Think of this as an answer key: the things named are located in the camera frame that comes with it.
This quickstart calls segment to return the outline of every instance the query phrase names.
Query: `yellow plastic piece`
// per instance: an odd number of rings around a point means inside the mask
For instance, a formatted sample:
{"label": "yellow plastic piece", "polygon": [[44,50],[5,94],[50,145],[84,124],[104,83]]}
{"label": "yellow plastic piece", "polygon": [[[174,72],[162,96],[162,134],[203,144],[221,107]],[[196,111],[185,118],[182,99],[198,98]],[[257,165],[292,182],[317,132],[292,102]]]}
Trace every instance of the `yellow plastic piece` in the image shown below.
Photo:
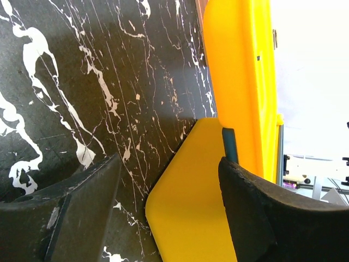
{"label": "yellow plastic piece", "polygon": [[278,127],[269,0],[210,0],[203,32],[218,118],[235,131],[239,164],[275,181]]}
{"label": "yellow plastic piece", "polygon": [[151,191],[146,216],[164,262],[235,262],[218,180],[222,126],[193,127]]}

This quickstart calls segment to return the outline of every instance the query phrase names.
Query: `white wall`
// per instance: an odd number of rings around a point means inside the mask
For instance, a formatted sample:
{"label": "white wall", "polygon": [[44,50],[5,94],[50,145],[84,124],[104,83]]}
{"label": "white wall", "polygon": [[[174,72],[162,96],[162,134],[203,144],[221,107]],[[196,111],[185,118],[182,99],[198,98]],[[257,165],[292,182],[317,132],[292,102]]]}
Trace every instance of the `white wall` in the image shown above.
{"label": "white wall", "polygon": [[272,0],[285,152],[349,156],[349,1]]}

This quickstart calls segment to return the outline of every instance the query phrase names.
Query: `yellow object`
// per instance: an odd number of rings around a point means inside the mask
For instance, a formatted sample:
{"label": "yellow object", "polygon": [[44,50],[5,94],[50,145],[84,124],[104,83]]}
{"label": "yellow object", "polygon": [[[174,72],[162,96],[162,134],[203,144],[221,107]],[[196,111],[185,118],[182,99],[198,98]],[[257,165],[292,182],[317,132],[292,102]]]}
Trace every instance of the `yellow object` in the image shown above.
{"label": "yellow object", "polygon": [[234,129],[239,164],[275,182],[278,127],[269,0],[210,0],[203,31],[218,118]]}
{"label": "yellow object", "polygon": [[198,120],[148,197],[164,262],[237,261],[218,180],[221,131],[217,118]]}
{"label": "yellow object", "polygon": [[276,180],[283,120],[269,0],[210,0],[203,27],[219,119],[195,124],[148,197],[146,216],[164,262],[237,261],[218,179],[222,127],[234,129],[242,167]]}

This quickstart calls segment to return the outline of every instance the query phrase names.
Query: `yellow plastic panel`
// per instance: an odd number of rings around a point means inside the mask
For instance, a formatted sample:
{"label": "yellow plastic panel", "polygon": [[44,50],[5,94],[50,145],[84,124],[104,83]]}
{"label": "yellow plastic panel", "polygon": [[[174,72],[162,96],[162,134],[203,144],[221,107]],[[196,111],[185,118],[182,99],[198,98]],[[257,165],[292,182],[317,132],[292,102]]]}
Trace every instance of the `yellow plastic panel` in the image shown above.
{"label": "yellow plastic panel", "polygon": [[274,181],[278,128],[269,0],[210,0],[203,31],[218,118],[235,130],[239,163]]}
{"label": "yellow plastic panel", "polygon": [[217,118],[199,120],[151,191],[146,216],[164,262],[236,260],[218,179]]}

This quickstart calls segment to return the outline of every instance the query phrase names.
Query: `black marble wall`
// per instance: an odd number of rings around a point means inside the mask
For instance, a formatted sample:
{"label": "black marble wall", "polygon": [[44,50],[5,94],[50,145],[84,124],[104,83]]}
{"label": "black marble wall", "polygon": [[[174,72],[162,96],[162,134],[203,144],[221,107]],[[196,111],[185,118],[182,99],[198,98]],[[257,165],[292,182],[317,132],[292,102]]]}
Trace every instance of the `black marble wall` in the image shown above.
{"label": "black marble wall", "polygon": [[145,200],[215,104],[195,0],[1,0],[0,201],[119,153],[103,261],[161,261]]}

